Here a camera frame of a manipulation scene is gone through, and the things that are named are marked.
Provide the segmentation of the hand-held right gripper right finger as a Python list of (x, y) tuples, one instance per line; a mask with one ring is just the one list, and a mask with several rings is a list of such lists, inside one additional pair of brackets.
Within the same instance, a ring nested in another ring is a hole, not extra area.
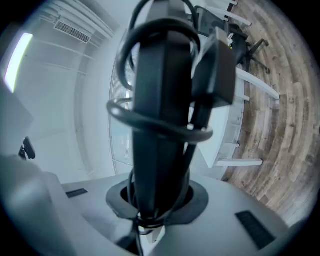
[(164, 222), (152, 256), (267, 256), (288, 233), (286, 223), (229, 183), (193, 174), (191, 199)]

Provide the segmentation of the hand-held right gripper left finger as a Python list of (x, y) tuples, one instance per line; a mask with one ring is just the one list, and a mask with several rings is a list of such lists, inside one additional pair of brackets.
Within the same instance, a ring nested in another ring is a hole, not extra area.
[(69, 200), (80, 215), (112, 244), (135, 255), (140, 254), (138, 209), (128, 202), (128, 176), (63, 184)]

